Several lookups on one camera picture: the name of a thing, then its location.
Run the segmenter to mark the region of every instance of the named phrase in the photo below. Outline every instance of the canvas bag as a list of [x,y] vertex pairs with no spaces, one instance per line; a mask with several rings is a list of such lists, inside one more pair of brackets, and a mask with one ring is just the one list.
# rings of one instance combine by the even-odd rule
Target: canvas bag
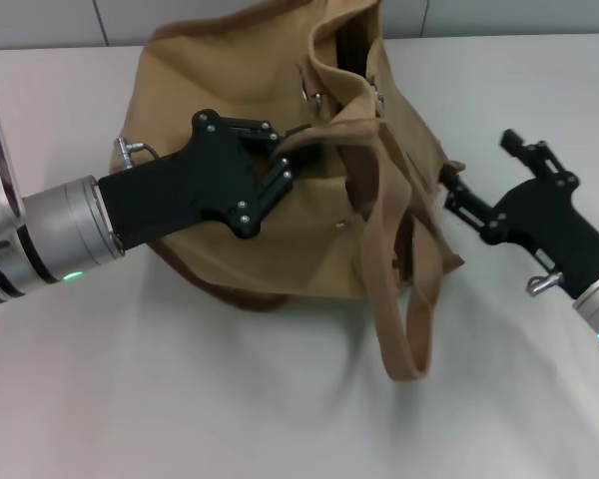
[[[428,370],[442,279],[461,259],[435,219],[448,159],[394,84],[379,4],[269,0],[158,29],[140,57],[122,135],[166,155],[187,142],[203,109],[267,120],[280,132],[311,124],[273,158],[316,142],[323,158],[295,175],[256,238],[205,222],[152,248],[190,282],[240,307],[270,309],[289,295],[367,296],[386,371],[406,380]],[[271,164],[254,161],[263,172]],[[407,284],[404,325],[396,298]]]

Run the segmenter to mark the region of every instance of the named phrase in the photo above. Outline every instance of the metal ring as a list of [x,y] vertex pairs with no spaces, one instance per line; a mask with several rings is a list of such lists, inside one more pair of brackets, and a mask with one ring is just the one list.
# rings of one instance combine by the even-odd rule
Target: metal ring
[[377,100],[379,101],[379,105],[381,106],[382,110],[386,109],[386,99],[383,96],[383,93],[381,93],[378,89],[377,86],[373,83],[370,84],[370,86],[375,90],[375,96],[377,97]]
[[301,73],[301,70],[299,70],[299,77],[301,78],[301,97],[303,98],[303,100],[305,102],[307,102],[311,108],[316,112],[319,113],[319,111],[321,110],[321,93],[315,93],[314,95],[309,96],[308,93],[306,92],[306,81],[303,77],[303,74]]

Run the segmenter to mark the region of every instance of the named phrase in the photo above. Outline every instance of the bag handle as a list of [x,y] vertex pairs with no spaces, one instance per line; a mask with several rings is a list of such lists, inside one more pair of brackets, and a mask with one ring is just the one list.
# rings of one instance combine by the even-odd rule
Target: bag handle
[[377,200],[361,240],[361,275],[388,376],[416,379],[427,373],[430,364],[432,316],[443,279],[441,252],[428,229],[413,216],[412,289],[404,330],[392,262],[411,188],[404,188],[404,177],[388,159],[377,158],[377,167]]
[[399,226],[410,207],[410,182],[390,160],[385,144],[377,144],[382,121],[355,120],[313,127],[290,136],[274,156],[312,143],[369,148],[366,160],[376,165],[376,200],[361,238],[359,266],[373,310],[381,357],[390,378],[415,379],[428,371],[432,314],[441,292],[442,255],[437,239],[416,217],[412,233],[412,289],[407,323],[397,304],[398,278],[392,266]]

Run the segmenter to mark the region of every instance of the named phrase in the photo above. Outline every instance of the white table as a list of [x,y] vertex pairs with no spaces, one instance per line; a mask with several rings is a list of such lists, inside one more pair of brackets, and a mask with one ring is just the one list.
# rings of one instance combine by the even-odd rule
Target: white table
[[[139,48],[0,52],[22,193],[103,176]],[[403,92],[495,202],[546,140],[599,229],[599,36],[389,42]],[[539,267],[446,215],[433,367],[385,376],[363,304],[237,311],[145,247],[0,306],[0,478],[599,478],[599,348]]]

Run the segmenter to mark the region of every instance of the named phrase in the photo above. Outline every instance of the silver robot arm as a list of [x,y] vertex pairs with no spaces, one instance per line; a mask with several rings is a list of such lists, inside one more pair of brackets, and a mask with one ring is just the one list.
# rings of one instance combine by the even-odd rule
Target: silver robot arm
[[[269,122],[205,110],[192,125],[191,139],[178,152],[158,158],[148,145],[119,138],[120,172],[24,199],[0,128],[0,303],[203,221],[222,222],[238,238],[252,238],[293,187],[292,168],[319,155],[308,147],[278,158],[258,182],[250,153],[271,154],[285,138]],[[143,149],[156,160],[136,165],[132,155]]]

